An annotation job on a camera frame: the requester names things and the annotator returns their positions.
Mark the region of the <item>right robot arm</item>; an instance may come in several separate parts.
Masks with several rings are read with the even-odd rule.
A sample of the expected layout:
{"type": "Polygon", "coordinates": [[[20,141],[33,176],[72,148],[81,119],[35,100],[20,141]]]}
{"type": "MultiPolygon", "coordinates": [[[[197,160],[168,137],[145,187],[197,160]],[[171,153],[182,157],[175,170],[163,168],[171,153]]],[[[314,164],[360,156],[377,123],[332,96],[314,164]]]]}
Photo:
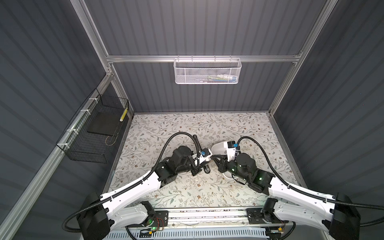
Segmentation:
{"type": "Polygon", "coordinates": [[[256,167],[255,161],[241,153],[234,159],[214,155],[212,159],[219,171],[229,173],[235,180],[268,199],[262,216],[269,223],[290,221],[307,225],[328,233],[335,240],[358,240],[361,216],[350,198],[314,192],[290,184],[276,173],[256,167]]]}

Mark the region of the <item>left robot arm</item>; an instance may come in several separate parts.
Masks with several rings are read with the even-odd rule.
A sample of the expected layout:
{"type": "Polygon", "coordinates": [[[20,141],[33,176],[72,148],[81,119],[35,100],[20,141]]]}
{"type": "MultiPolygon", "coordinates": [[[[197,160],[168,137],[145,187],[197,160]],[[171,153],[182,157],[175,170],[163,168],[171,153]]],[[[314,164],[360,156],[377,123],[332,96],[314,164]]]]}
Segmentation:
{"type": "Polygon", "coordinates": [[[212,156],[210,149],[195,154],[186,146],[178,147],[170,157],[162,159],[142,177],[109,193],[89,194],[75,214],[85,240],[102,240],[111,230],[127,227],[146,227],[153,224],[156,211],[148,201],[134,207],[130,204],[141,197],[174,182],[180,173],[200,173],[212,156]]]}

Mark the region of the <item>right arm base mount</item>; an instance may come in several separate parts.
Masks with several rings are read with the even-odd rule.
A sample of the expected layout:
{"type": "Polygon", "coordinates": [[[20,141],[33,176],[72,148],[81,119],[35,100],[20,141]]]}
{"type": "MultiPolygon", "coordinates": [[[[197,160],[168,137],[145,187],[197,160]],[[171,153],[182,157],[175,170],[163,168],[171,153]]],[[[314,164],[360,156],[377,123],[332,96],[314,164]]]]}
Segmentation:
{"type": "Polygon", "coordinates": [[[247,208],[247,218],[250,224],[281,224],[285,225],[289,221],[279,220],[274,214],[264,214],[263,208],[247,208]]]}

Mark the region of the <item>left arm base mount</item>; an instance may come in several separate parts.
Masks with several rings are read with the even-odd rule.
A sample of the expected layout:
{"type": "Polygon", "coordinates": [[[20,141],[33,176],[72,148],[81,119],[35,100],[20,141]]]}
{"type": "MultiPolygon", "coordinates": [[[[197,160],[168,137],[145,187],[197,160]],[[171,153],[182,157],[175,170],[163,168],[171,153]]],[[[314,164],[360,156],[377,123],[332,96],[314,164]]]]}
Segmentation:
{"type": "Polygon", "coordinates": [[[167,227],[169,219],[169,211],[159,211],[155,210],[154,214],[150,214],[142,223],[128,225],[129,228],[139,228],[139,227],[167,227]]]}

